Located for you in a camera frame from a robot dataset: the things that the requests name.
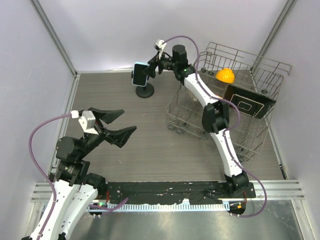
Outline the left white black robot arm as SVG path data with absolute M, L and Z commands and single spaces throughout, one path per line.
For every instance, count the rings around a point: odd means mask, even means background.
M 106 179 L 95 173 L 88 173 L 89 161 L 84 158 L 102 142 L 122 148 L 136 126 L 120 130 L 109 130 L 104 124 L 110 124 L 125 111 L 100 110 L 90 107 L 88 110 L 72 110 L 53 117 L 38 125 L 30 134 L 28 149 L 30 157 L 41 175 L 47 180 L 52 194 L 47 207 L 28 240 L 68 240 L 83 213 L 94 200 L 102 199 L 107 192 Z M 59 160 L 54 180 L 42 170 L 35 159 L 32 140 L 35 133 L 44 125 L 63 118 L 77 119 L 82 130 L 81 138 L 64 136 L 55 146 Z

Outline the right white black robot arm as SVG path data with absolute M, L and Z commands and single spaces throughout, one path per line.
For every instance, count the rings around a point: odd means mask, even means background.
M 206 133 L 214 140 L 221 156 L 226 193 L 233 198 L 243 193 L 249 186 L 249 178 L 238 160 L 230 135 L 229 104 L 226 99 L 219 98 L 203 82 L 198 74 L 197 67 L 189 64 L 187 51 L 184 45 L 174 45 L 172 56 L 165 50 L 165 43 L 156 43 L 156 55 L 148 61 L 148 67 L 143 71 L 147 76 L 154 78 L 156 69 L 172 71 L 175 78 L 189 90 L 203 107 L 201 124 Z

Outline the phone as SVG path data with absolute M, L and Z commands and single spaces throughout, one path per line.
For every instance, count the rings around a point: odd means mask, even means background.
M 147 63 L 135 62 L 131 73 L 132 84 L 137 87 L 145 87 L 147 85 L 148 76 L 143 71 L 148 67 Z

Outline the black phone stand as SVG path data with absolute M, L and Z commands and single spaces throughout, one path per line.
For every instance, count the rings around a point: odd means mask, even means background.
M 155 89 L 152 84 L 148 83 L 149 78 L 150 77 L 147 76 L 147 85 L 145 87 L 136 86 L 135 93 L 138 97 L 149 98 L 154 94 Z

